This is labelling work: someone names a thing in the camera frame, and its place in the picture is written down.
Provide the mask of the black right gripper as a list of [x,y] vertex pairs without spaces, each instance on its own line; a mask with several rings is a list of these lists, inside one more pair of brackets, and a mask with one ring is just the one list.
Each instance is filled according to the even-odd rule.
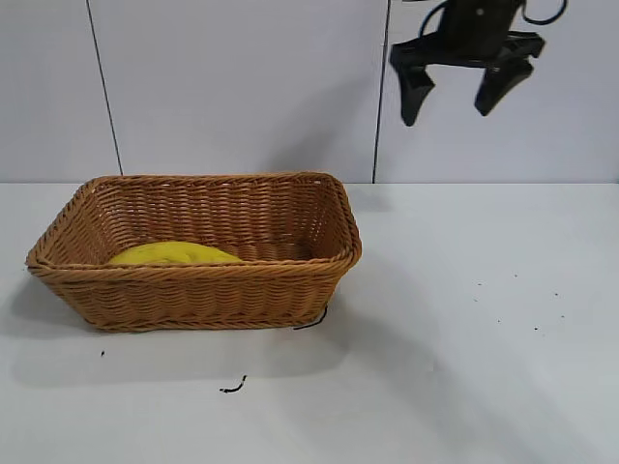
[[415,124],[435,86],[425,69],[429,65],[487,68],[475,99],[482,116],[529,78],[530,62],[512,58],[539,57],[545,40],[511,29],[523,6],[522,1],[443,1],[426,15],[414,39],[395,43],[390,64],[398,71],[404,125]]

